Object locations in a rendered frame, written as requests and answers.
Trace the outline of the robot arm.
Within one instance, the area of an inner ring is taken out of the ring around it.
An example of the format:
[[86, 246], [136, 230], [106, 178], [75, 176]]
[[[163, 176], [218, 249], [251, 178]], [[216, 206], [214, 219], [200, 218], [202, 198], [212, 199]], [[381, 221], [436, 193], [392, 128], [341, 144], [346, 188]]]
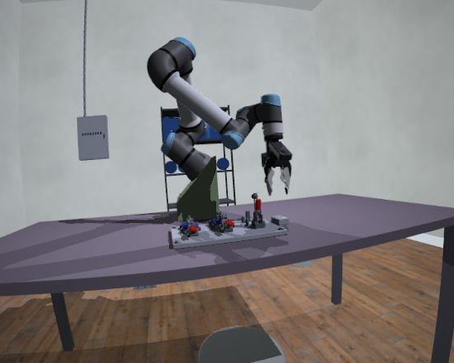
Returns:
[[282, 105], [277, 94], [265, 94], [261, 96], [261, 103], [238, 109], [234, 120], [192, 86], [195, 57], [195, 47], [186, 38], [177, 37], [154, 51], [147, 61], [152, 83], [176, 99], [180, 115], [179, 129], [169, 133], [161, 151], [182, 168], [191, 181], [211, 159], [193, 148], [204, 136], [207, 124], [222, 135], [221, 142], [231, 150], [237, 149], [262, 121], [264, 136], [283, 134]]

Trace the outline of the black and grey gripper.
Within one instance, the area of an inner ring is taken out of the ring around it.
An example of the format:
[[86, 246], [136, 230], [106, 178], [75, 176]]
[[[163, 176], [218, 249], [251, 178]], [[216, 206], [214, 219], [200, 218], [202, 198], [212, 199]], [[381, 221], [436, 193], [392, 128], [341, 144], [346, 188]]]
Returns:
[[266, 142], [266, 153], [261, 153], [261, 158], [262, 158], [262, 167], [264, 169], [265, 173], [265, 178], [264, 181], [267, 185], [268, 189], [268, 194], [271, 196], [272, 194], [272, 184], [273, 184], [273, 175], [274, 175], [274, 170], [272, 169], [275, 167], [280, 167], [281, 175], [280, 179], [283, 183], [285, 183], [285, 191], [286, 194], [288, 194], [289, 190], [289, 184], [290, 184], [290, 178], [291, 178], [291, 163], [289, 160], [279, 160], [275, 154], [272, 152], [272, 150], [268, 147], [268, 144], [270, 141], [278, 142], [279, 139], [283, 139], [282, 134], [274, 134], [274, 135], [267, 135], [264, 136], [264, 142]]

